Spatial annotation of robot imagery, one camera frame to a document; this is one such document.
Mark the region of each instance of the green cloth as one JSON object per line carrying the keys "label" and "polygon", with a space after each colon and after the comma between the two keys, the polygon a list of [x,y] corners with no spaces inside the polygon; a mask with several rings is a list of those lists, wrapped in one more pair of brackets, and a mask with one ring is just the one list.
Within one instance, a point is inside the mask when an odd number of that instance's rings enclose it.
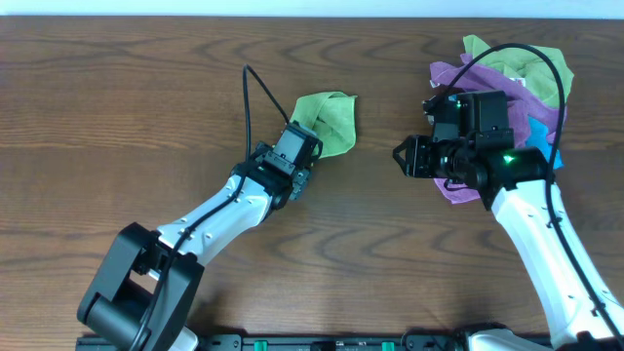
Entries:
{"label": "green cloth", "polygon": [[[476,57],[489,49],[489,45],[478,36],[469,35],[464,37],[464,48],[467,54]],[[565,100],[567,100],[567,95],[572,88],[574,74],[567,68],[564,54],[561,50],[554,48],[538,46],[533,46],[533,48],[544,53],[557,67],[562,77],[562,83],[564,83]],[[525,78],[526,88],[535,96],[550,107],[559,107],[557,84],[553,78],[553,73],[546,62],[534,53],[510,48],[491,53],[482,58],[479,63],[494,68],[509,78]]]}
{"label": "green cloth", "polygon": [[299,122],[323,142],[321,158],[341,155],[355,145],[355,98],[341,92],[300,97],[291,122]]}

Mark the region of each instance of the wooden table surface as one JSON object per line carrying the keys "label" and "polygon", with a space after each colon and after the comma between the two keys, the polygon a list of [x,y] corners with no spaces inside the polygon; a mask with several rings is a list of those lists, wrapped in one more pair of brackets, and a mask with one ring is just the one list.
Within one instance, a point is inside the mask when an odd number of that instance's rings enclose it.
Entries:
{"label": "wooden table surface", "polygon": [[[428,134],[429,63],[462,36],[561,48],[574,72],[558,180],[603,277],[624,297],[624,22],[510,19],[0,19],[0,349],[71,349],[78,302],[117,232],[168,223],[244,156],[241,67],[287,111],[358,95],[358,142],[301,200],[207,267],[190,326],[249,333],[546,332],[510,239],[452,206],[390,150]],[[282,120],[251,84],[253,142]]]}

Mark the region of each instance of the white wall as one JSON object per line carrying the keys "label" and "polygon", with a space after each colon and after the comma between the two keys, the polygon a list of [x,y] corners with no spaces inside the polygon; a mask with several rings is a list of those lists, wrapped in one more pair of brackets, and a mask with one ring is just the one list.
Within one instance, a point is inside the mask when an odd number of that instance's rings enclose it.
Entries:
{"label": "white wall", "polygon": [[0,13],[624,19],[624,0],[0,0]]}

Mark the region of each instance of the black cable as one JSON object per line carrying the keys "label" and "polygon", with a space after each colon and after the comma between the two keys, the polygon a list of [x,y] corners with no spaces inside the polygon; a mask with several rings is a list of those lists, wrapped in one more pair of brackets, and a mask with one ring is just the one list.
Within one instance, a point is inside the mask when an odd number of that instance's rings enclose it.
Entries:
{"label": "black cable", "polygon": [[555,232],[557,232],[559,241],[562,243],[562,247],[564,248],[565,254],[567,255],[567,259],[569,259],[572,267],[574,268],[574,271],[576,271],[578,278],[583,284],[583,287],[587,291],[590,299],[594,303],[596,310],[601,314],[601,317],[603,318],[604,323],[609,328],[611,333],[613,333],[613,336],[617,340],[617,343],[619,344],[620,349],[624,351],[624,340],[622,339],[622,335],[620,334],[619,330],[617,329],[617,326],[615,326],[615,324],[609,317],[608,313],[606,312],[605,305],[598,298],[598,295],[592,288],[592,285],[589,282],[589,279],[587,279],[585,272],[583,272],[583,269],[578,263],[578,260],[576,260],[576,257],[574,256],[574,253],[572,252],[572,249],[569,246],[569,243],[567,242],[566,235],[564,234],[561,226],[559,225],[560,218],[558,218],[557,215],[555,214],[555,207],[553,206],[551,185],[554,183],[555,159],[557,156],[557,151],[559,150],[559,143],[562,137],[562,130],[564,128],[564,117],[565,117],[565,112],[566,112],[565,111],[566,96],[564,93],[564,84],[562,83],[562,78],[559,75],[559,71],[557,71],[557,67],[555,67],[555,64],[552,61],[550,61],[550,59],[546,55],[544,55],[542,52],[526,44],[508,43],[508,44],[495,46],[493,48],[490,48],[482,52],[480,55],[476,56],[470,62],[468,62],[468,64],[466,64],[459,71],[459,73],[457,73],[455,78],[453,78],[452,81],[450,81],[450,84],[448,84],[447,88],[444,90],[442,95],[439,96],[439,98],[434,97],[436,100],[433,101],[433,106],[430,109],[433,109],[438,103],[440,103],[440,101],[443,98],[447,97],[447,94],[453,88],[455,83],[457,83],[459,78],[461,78],[461,76],[464,75],[464,73],[466,73],[466,71],[468,71],[470,67],[472,67],[475,63],[477,63],[477,61],[479,61],[480,59],[484,58],[485,56],[493,52],[497,52],[497,51],[507,49],[507,48],[524,49],[524,50],[527,50],[536,54],[540,59],[546,62],[546,64],[548,65],[548,68],[550,68],[550,70],[553,72],[553,76],[555,77],[555,82],[557,83],[557,89],[559,90],[559,116],[557,119],[557,128],[555,130],[555,140],[553,141],[553,149],[551,150],[550,160],[548,161],[548,168],[546,169],[546,194],[545,196],[546,196],[546,207],[548,209],[548,215],[550,216],[550,221],[553,227],[555,228]]}
{"label": "black cable", "polygon": [[[258,75],[255,73],[255,71],[248,64],[245,64],[243,66],[243,102],[245,105],[245,127],[246,127],[245,130],[246,130],[246,139],[247,139],[246,148],[245,148],[245,161],[246,162],[250,160],[250,156],[252,153],[252,116],[250,112],[250,99],[249,99],[249,89],[248,89],[248,83],[247,83],[247,71],[249,71],[253,75],[253,78],[255,78],[255,80],[258,82],[260,87],[262,87],[262,89],[269,96],[271,101],[273,101],[273,104],[275,104],[275,107],[277,107],[277,109],[280,110],[280,113],[284,117],[284,120],[286,121],[286,123],[287,124],[289,123],[289,118],[286,112],[284,112],[284,109],[282,108],[282,106],[280,106],[280,103],[273,97],[269,89],[266,87],[266,85],[264,85],[264,82],[262,82],[260,77],[258,77]],[[136,351],[139,348],[141,336],[145,332],[145,329],[147,329],[147,325],[149,324],[149,321],[154,313],[156,302],[158,302],[158,297],[160,296],[163,290],[163,287],[165,286],[165,282],[167,281],[167,278],[169,277],[169,271],[171,270],[172,264],[174,263],[174,258],[179,252],[179,248],[182,246],[184,241],[188,239],[191,233],[195,229],[197,229],[197,227],[201,223],[203,223],[210,216],[221,211],[224,207],[226,207],[232,201],[238,198],[238,195],[243,189],[243,183],[245,182],[246,178],[247,178],[247,175],[245,174],[241,175],[241,179],[239,180],[239,183],[236,186],[236,189],[234,190],[234,192],[232,192],[232,194],[225,201],[223,201],[220,205],[213,208],[212,210],[208,211],[206,214],[199,217],[197,220],[195,220],[193,223],[187,226],[184,229],[184,231],[180,234],[179,238],[174,244],[174,247],[169,252],[169,256],[167,257],[167,260],[165,261],[165,265],[163,266],[163,269],[161,270],[158,283],[156,284],[156,288],[154,289],[154,294],[152,295],[149,301],[149,305],[147,305],[147,308],[145,309],[145,311],[143,312],[143,315],[140,318],[140,321],[139,321],[140,327],[138,328],[138,332],[135,334],[135,338],[133,339],[133,343],[131,344],[129,351]]]}

